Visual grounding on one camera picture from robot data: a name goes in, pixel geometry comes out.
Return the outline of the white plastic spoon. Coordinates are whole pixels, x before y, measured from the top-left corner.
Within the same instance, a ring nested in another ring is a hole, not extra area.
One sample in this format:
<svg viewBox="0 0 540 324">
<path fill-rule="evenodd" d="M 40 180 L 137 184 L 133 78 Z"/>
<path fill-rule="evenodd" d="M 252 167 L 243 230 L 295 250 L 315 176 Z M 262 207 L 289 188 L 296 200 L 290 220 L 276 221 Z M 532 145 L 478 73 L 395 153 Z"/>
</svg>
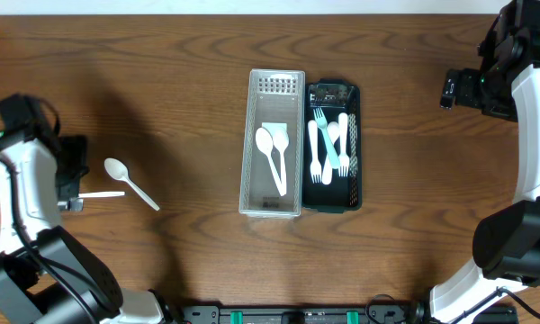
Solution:
<svg viewBox="0 0 540 324">
<path fill-rule="evenodd" d="M 274 148 L 273 138 L 270 132 L 263 127 L 256 130 L 256 146 L 258 150 L 266 156 L 278 193 L 281 196 L 284 196 L 285 191 L 283 189 L 282 181 L 272 158 L 272 151 Z"/>
<path fill-rule="evenodd" d="M 335 144 L 339 137 L 339 126 L 336 121 L 332 121 L 328 124 L 327 127 L 328 130 L 328 136 L 332 142 L 332 144 Z M 330 164 L 329 156 L 325 157 L 323 172 L 322 172 L 322 183 L 324 185 L 330 185 L 332 181 L 332 172 L 333 168 Z"/>
<path fill-rule="evenodd" d="M 92 193 L 80 193 L 78 195 L 78 198 L 86 199 L 86 198 L 112 198 L 112 197 L 120 197 L 124 196 L 124 191 L 105 191 L 105 192 L 92 192 Z"/>
<path fill-rule="evenodd" d="M 284 154 L 289 146 L 289 137 L 287 132 L 283 128 L 277 128 L 273 136 L 273 142 L 275 148 L 280 154 L 281 196 L 285 196 L 287 194 L 287 173 Z"/>
<path fill-rule="evenodd" d="M 134 182 L 131 181 L 128 168 L 120 160 L 108 157 L 104 160 L 103 165 L 105 171 L 112 179 L 126 183 L 153 210 L 160 210 L 160 207 L 143 190 L 141 190 Z"/>
</svg>

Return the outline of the white plastic fork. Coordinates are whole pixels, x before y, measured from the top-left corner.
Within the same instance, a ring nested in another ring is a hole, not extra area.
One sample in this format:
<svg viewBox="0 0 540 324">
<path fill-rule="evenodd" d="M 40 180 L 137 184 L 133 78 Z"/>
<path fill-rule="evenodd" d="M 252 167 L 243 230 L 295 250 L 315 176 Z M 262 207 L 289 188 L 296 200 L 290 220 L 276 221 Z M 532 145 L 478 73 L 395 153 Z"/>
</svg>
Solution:
<svg viewBox="0 0 540 324">
<path fill-rule="evenodd" d="M 325 114 L 322 109 L 318 107 L 313 109 L 313 115 L 314 120 L 318 124 L 318 128 L 322 133 L 330 165 L 333 169 L 338 169 L 340 167 L 340 162 L 338 154 L 335 151 L 334 144 L 328 133 L 328 121 L 325 117 Z"/>
<path fill-rule="evenodd" d="M 309 120 L 307 124 L 309 138 L 310 138 L 310 176 L 314 184 L 321 182 L 321 163 L 318 157 L 318 125 L 314 120 Z"/>
<path fill-rule="evenodd" d="M 339 126 L 339 162 L 340 167 L 338 169 L 338 174 L 341 177 L 348 176 L 349 171 L 349 156 L 347 154 L 347 131 L 348 131 L 348 115 L 345 112 L 342 112 L 338 116 L 338 126 Z"/>
</svg>

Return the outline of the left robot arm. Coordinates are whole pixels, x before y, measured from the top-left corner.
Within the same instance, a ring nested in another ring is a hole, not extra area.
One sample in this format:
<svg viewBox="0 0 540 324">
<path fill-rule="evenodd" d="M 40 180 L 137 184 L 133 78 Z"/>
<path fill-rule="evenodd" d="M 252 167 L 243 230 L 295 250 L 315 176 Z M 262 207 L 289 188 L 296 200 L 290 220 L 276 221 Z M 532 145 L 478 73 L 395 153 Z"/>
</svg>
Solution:
<svg viewBox="0 0 540 324">
<path fill-rule="evenodd" d="M 79 212 L 87 139 L 61 136 L 48 101 L 0 101 L 0 312 L 12 323 L 171 323 L 153 290 L 119 286 L 111 270 L 62 226 Z"/>
</svg>

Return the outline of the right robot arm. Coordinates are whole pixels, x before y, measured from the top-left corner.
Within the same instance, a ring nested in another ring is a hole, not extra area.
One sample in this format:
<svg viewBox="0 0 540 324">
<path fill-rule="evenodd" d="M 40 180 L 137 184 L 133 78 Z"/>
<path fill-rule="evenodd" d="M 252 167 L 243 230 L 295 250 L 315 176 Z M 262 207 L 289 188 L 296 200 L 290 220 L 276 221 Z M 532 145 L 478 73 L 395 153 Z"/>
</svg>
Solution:
<svg viewBox="0 0 540 324">
<path fill-rule="evenodd" d="M 512 0 L 478 46 L 477 69 L 447 72 L 440 105 L 466 106 L 518 125 L 512 204 L 483 219 L 472 258 L 412 308 L 410 323 L 474 323 L 505 297 L 540 320 L 518 293 L 540 285 L 540 1 Z"/>
</svg>

